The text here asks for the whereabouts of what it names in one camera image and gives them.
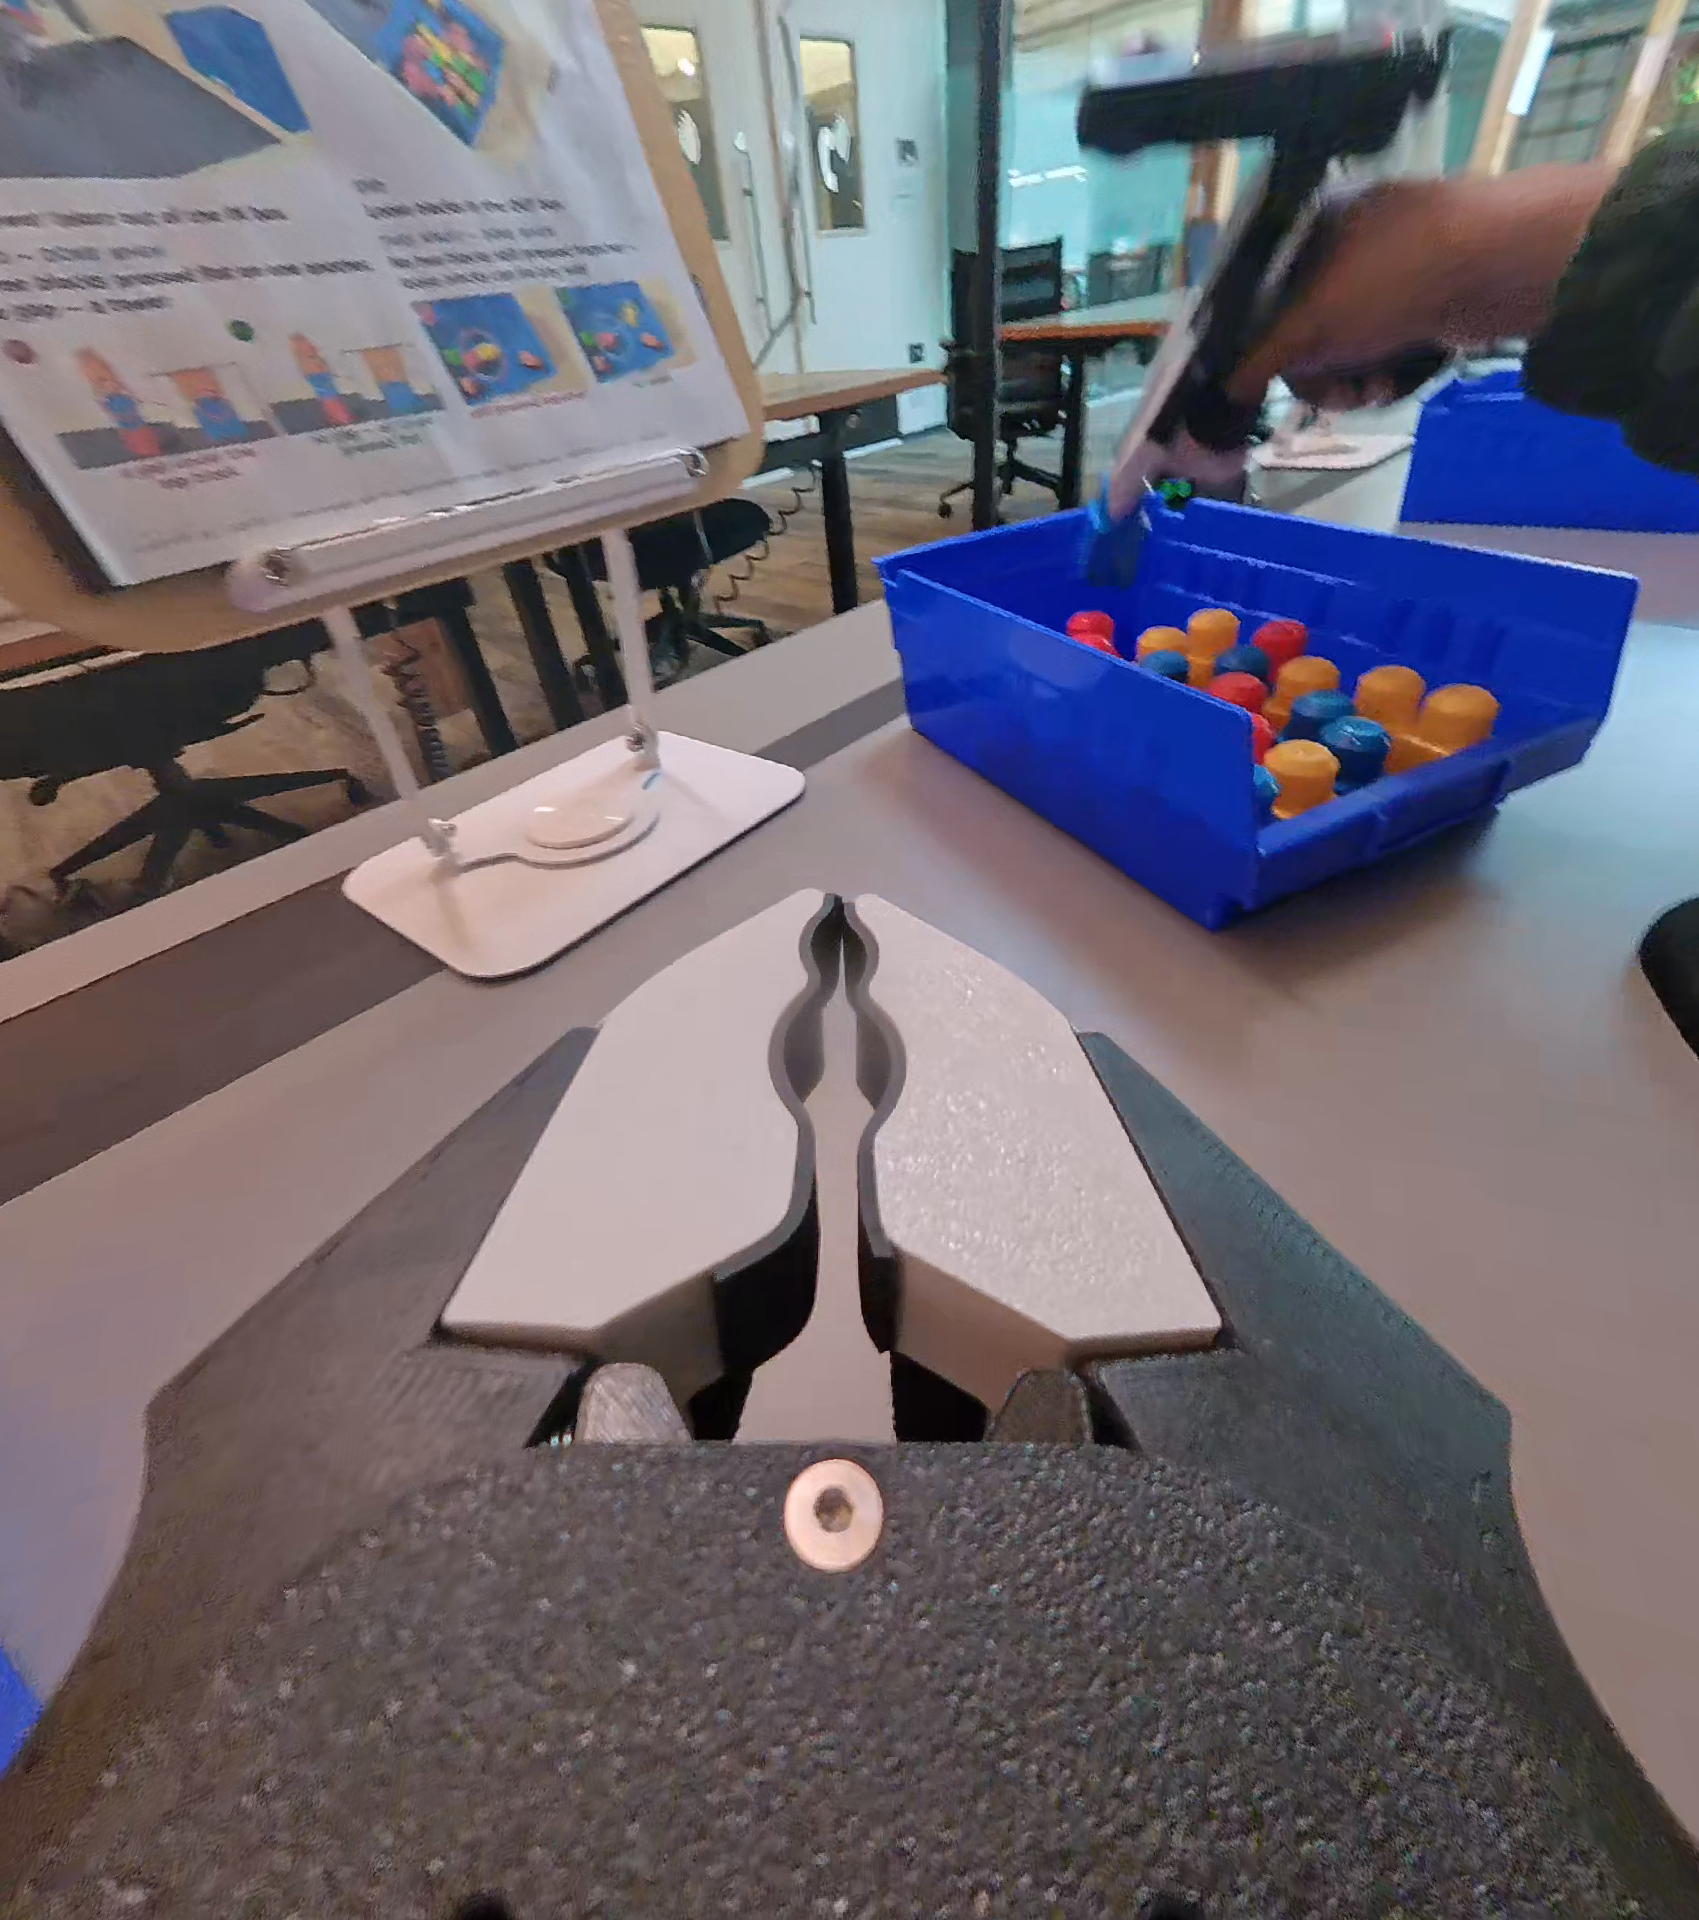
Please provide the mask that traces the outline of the printed instruction poster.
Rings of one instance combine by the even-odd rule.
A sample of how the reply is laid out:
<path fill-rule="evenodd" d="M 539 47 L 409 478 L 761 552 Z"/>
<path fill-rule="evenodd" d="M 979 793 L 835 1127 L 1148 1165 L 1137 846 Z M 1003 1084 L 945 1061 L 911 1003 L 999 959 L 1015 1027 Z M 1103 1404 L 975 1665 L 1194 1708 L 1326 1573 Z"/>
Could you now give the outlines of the printed instruction poster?
<path fill-rule="evenodd" d="M 0 4 L 0 426 L 111 585 L 747 431 L 593 4 Z"/>

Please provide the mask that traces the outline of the person's right hand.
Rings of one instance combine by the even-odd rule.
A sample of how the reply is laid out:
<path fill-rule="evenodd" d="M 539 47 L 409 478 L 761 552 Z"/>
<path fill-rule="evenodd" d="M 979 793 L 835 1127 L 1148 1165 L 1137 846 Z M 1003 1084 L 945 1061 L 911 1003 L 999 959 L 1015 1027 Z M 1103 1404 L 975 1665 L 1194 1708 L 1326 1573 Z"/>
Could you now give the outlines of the person's right hand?
<path fill-rule="evenodd" d="M 1436 363 L 1530 338 L 1618 163 L 1364 185 L 1316 219 L 1302 272 L 1244 345 L 1224 390 L 1254 405 L 1280 381 L 1320 412 L 1386 405 Z"/>

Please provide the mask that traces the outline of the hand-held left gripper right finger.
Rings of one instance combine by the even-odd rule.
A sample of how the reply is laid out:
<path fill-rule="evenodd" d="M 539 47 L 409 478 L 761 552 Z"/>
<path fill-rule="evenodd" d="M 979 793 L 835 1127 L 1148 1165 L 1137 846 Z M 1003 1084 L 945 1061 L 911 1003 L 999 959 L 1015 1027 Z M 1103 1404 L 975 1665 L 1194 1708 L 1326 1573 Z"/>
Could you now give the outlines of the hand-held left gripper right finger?
<path fill-rule="evenodd" d="M 879 1351 L 951 1387 L 1009 1387 L 1216 1341 L 1196 1257 L 1051 999 L 877 893 L 843 908 L 843 986 Z"/>

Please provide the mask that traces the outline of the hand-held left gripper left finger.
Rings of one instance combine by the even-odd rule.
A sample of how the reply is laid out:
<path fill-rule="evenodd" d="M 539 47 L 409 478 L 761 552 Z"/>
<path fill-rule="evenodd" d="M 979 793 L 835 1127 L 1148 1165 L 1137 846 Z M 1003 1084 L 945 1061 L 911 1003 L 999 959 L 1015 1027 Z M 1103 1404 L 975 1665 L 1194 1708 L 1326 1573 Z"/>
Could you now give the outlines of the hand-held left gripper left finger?
<path fill-rule="evenodd" d="M 807 1094 L 841 900 L 801 888 L 691 948 L 595 1027 L 439 1327 L 639 1364 L 687 1407 L 813 1305 Z"/>

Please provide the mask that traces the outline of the white document stand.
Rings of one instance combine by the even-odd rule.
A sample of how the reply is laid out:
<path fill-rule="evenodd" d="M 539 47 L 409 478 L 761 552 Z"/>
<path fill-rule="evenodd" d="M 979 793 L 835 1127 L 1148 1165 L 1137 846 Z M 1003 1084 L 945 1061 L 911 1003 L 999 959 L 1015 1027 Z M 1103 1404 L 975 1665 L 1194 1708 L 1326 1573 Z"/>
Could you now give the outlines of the white document stand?
<path fill-rule="evenodd" d="M 643 152 L 717 348 L 743 395 L 745 435 L 703 451 L 621 456 L 611 467 L 475 506 L 265 539 L 241 562 L 111 585 L 0 426 L 0 611 L 75 643 L 195 651 L 317 616 L 347 693 L 373 730 L 405 815 L 397 844 L 345 879 L 353 906 L 467 979 L 507 979 L 565 953 L 677 875 L 763 825 L 803 778 L 759 755 L 665 732 L 653 712 L 629 530 L 733 492 L 763 450 L 763 402 L 697 192 L 627 4 L 593 4 Z M 619 724 L 607 741 L 459 813 L 417 784 L 371 684 L 357 610 L 471 567 L 601 548 L 617 623 Z"/>

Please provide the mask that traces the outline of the black metal pole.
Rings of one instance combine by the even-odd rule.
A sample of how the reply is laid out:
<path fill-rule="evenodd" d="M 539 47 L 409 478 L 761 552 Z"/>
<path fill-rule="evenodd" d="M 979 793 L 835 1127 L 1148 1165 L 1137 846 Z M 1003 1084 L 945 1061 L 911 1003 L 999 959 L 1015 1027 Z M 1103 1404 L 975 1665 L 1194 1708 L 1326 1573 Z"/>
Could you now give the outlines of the black metal pole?
<path fill-rule="evenodd" d="M 971 251 L 967 358 L 971 398 L 971 527 L 999 522 L 997 430 L 1001 400 L 1001 193 L 1011 4 L 947 1 L 949 238 Z"/>

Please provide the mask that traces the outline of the blue mega block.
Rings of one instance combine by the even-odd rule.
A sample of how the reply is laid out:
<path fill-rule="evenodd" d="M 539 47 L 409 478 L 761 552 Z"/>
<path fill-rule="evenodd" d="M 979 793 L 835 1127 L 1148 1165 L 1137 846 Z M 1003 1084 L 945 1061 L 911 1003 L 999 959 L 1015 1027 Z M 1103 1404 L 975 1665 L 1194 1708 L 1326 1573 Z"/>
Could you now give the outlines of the blue mega block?
<path fill-rule="evenodd" d="M 1085 503 L 1079 572 L 1089 587 L 1119 591 L 1135 582 L 1148 546 L 1152 506 L 1150 488 L 1133 497 L 1115 497 L 1109 488 L 1101 488 Z"/>

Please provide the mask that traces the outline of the group of mega blocks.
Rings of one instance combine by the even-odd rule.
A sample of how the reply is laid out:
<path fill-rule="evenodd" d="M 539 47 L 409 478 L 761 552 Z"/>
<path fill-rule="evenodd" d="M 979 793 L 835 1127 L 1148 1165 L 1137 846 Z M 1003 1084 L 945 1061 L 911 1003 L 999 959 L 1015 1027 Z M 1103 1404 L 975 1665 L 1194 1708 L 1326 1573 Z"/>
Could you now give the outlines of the group of mega blocks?
<path fill-rule="evenodd" d="M 1490 735 L 1486 686 L 1380 654 L 1348 664 L 1324 636 L 1204 593 L 1137 610 L 1081 596 L 1061 619 L 1071 665 L 1029 689 L 1029 728 L 1061 788 L 1220 819 L 1238 841 Z"/>

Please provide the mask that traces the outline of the wooden background desk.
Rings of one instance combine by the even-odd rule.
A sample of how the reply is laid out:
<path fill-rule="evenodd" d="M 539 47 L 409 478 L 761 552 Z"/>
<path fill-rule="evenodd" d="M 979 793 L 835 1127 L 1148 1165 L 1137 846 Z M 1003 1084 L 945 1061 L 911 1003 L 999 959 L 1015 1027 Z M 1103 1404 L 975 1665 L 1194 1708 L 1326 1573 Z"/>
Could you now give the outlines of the wooden background desk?
<path fill-rule="evenodd" d="M 943 372 L 931 365 L 885 369 L 819 369 L 765 373 L 765 423 L 795 426 L 791 438 L 765 441 L 757 475 L 811 467 L 817 482 L 821 535 L 827 562 L 831 614 L 853 611 L 861 601 L 851 478 L 849 434 L 857 416 L 899 395 L 941 388 Z"/>
<path fill-rule="evenodd" d="M 1089 363 L 1123 345 L 1152 349 L 1188 297 L 1184 289 L 1166 289 L 1001 324 L 1003 348 L 1043 351 L 1061 363 L 1061 464 L 1067 471 L 1079 473 L 1081 467 Z"/>

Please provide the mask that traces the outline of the black office chair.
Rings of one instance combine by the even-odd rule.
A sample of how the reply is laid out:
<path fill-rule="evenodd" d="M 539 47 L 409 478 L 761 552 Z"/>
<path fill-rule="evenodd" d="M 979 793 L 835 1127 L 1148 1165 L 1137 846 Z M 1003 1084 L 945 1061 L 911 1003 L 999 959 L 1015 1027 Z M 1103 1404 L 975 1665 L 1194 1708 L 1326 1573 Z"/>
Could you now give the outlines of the black office chair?
<path fill-rule="evenodd" d="M 699 654 L 739 660 L 773 634 L 763 619 L 713 610 L 703 589 L 717 565 L 747 557 L 769 533 L 769 517 L 745 496 L 671 513 L 629 532 L 637 582 L 657 610 L 645 619 L 657 686 L 691 671 Z"/>
<path fill-rule="evenodd" d="M 1055 320 L 1065 293 L 1063 241 L 1011 246 L 1001 251 L 1001 321 L 1019 324 Z M 973 444 L 979 423 L 977 379 L 985 354 L 977 345 L 971 279 L 975 251 L 951 251 L 951 328 L 943 340 L 943 383 L 947 426 L 959 441 Z M 1031 466 L 1025 441 L 1053 435 L 1067 412 L 1067 373 L 1057 348 L 1003 344 L 997 348 L 997 496 L 1005 499 L 1015 483 L 1029 483 L 1061 499 L 1061 475 Z"/>
<path fill-rule="evenodd" d="M 153 900 L 195 835 L 217 850 L 233 830 L 275 844 L 305 835 L 259 808 L 261 798 L 337 784 L 353 805 L 367 803 L 367 786 L 341 766 L 221 778 L 183 766 L 187 747 L 253 722 L 273 670 L 311 670 L 329 643 L 325 626 L 311 619 L 197 651 L 123 654 L 73 677 L 0 686 L 0 781 L 23 781 L 31 803 L 113 769 L 151 786 L 147 802 L 51 864 L 47 877 L 65 892 L 95 862 L 143 844 L 131 900 Z"/>

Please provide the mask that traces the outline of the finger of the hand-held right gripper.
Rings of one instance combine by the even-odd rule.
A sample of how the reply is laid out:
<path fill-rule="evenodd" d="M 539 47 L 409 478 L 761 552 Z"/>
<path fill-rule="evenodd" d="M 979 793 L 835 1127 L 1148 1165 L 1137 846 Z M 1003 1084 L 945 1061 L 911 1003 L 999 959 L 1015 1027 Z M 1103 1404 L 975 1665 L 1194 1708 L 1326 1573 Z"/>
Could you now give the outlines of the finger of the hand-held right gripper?
<path fill-rule="evenodd" d="M 1184 482 L 1200 497 L 1242 496 L 1248 427 L 1260 398 L 1230 400 L 1228 379 L 1264 301 L 1264 283 L 1292 251 L 1298 166 L 1268 163 L 1220 228 L 1192 301 L 1164 331 L 1103 478 L 1103 524 L 1125 526 L 1144 493 Z"/>

